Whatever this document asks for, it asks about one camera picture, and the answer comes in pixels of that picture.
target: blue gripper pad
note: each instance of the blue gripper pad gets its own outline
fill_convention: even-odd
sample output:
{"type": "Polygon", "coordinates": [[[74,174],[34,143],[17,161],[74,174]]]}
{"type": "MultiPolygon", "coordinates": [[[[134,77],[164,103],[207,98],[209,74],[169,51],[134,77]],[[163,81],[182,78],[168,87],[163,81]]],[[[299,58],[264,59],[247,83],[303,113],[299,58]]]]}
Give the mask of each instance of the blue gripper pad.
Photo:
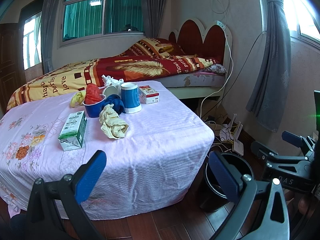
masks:
{"type": "Polygon", "coordinates": [[[75,187],[75,199],[80,204],[82,201],[86,201],[90,196],[91,191],[96,185],[101,173],[103,172],[105,166],[107,164],[107,156],[103,151],[97,151],[87,164],[82,165],[89,167],[85,167],[86,170],[82,177],[76,184],[75,187]]]}
{"type": "Polygon", "coordinates": [[[211,152],[209,155],[209,167],[216,177],[223,193],[229,201],[237,203],[239,200],[239,185],[226,167],[226,165],[229,164],[226,160],[224,161],[225,163],[217,156],[216,152],[211,152]]]}
{"type": "Polygon", "coordinates": [[[302,147],[303,145],[302,138],[300,136],[297,136],[288,131],[284,131],[282,133],[282,139],[298,148],[302,147]]]}

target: trash can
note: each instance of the trash can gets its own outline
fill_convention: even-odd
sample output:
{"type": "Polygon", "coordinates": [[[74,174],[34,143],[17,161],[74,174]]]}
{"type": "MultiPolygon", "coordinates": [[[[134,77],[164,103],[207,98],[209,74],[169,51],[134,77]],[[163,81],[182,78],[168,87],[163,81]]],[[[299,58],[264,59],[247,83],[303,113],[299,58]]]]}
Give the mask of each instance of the trash can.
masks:
{"type": "MultiPolygon", "coordinates": [[[[241,174],[249,174],[254,178],[252,168],[243,158],[232,153],[222,153],[221,155],[229,164],[234,165],[241,174]]],[[[224,195],[208,162],[205,163],[203,179],[195,195],[200,208],[205,212],[215,212],[228,203],[227,196],[224,195]]]]}

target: wooden door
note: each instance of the wooden door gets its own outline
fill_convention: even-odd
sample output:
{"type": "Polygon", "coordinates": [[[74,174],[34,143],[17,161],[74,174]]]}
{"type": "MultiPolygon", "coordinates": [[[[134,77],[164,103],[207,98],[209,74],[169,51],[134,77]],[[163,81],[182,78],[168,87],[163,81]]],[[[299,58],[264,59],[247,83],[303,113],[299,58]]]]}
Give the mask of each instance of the wooden door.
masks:
{"type": "Polygon", "coordinates": [[[18,58],[18,23],[0,24],[0,106],[5,114],[13,92],[21,87],[18,58]]]}

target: bed frame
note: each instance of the bed frame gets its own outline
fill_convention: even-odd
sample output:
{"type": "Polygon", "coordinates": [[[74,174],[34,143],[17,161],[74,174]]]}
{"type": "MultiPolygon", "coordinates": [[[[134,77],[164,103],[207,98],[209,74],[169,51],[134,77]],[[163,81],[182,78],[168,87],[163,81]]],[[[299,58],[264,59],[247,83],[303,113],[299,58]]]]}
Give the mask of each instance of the bed frame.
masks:
{"type": "MultiPolygon", "coordinates": [[[[173,30],[169,35],[169,41],[179,44],[187,55],[197,54],[199,57],[221,58],[222,65],[229,73],[230,49],[232,48],[232,35],[228,27],[222,22],[214,21],[212,25],[204,28],[203,24],[196,18],[187,20],[180,31],[173,30]]],[[[204,98],[213,92],[219,91],[221,87],[176,87],[167,88],[177,98],[204,98]]],[[[213,96],[223,96],[224,88],[213,96]]]]}

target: bed headboard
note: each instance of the bed headboard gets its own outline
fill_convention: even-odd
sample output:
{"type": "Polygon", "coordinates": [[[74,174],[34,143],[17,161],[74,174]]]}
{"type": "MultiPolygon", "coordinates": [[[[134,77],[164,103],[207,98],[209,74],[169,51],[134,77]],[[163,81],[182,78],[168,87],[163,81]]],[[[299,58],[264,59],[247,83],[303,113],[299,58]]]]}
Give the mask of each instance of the bed headboard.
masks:
{"type": "Polygon", "coordinates": [[[223,29],[231,49],[232,36],[228,27],[215,21],[204,29],[203,24],[196,18],[187,20],[180,31],[173,30],[169,35],[169,41],[179,44],[187,55],[197,54],[199,57],[221,59],[222,65],[228,70],[230,52],[223,29]]]}

